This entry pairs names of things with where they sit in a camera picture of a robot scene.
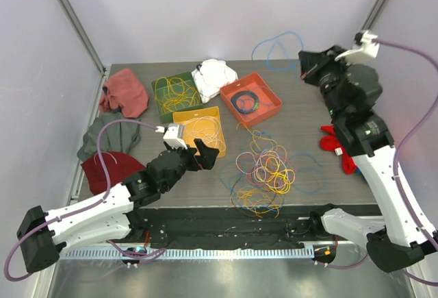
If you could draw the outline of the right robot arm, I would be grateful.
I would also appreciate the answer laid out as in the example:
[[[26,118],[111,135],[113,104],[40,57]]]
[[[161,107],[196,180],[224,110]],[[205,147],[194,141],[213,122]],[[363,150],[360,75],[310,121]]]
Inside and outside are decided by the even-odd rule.
[[[346,50],[299,51],[302,80],[320,89],[335,137],[368,183],[383,220],[366,221],[328,204],[310,214],[310,234],[340,236],[363,247],[374,264],[391,273],[437,251],[437,230],[424,216],[396,161],[394,139],[373,111],[383,88],[375,69],[350,61]]]

